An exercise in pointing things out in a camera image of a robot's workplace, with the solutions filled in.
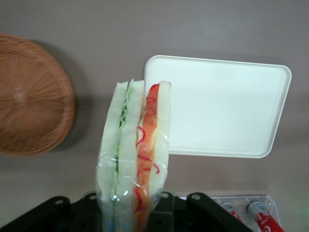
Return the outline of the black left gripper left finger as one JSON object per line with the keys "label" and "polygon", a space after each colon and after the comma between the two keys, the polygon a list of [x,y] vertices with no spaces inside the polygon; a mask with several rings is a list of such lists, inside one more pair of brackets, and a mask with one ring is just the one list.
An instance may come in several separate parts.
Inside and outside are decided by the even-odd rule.
{"label": "black left gripper left finger", "polygon": [[80,200],[72,203],[70,232],[100,232],[102,229],[102,214],[98,206],[97,195],[90,192]]}

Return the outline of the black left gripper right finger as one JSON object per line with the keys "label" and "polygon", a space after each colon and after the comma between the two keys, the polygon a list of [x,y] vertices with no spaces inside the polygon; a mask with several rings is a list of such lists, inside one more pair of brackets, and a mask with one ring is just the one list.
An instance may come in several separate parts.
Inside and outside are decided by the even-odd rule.
{"label": "black left gripper right finger", "polygon": [[149,214],[150,232],[192,232],[193,214],[189,212],[186,198],[163,191]]}

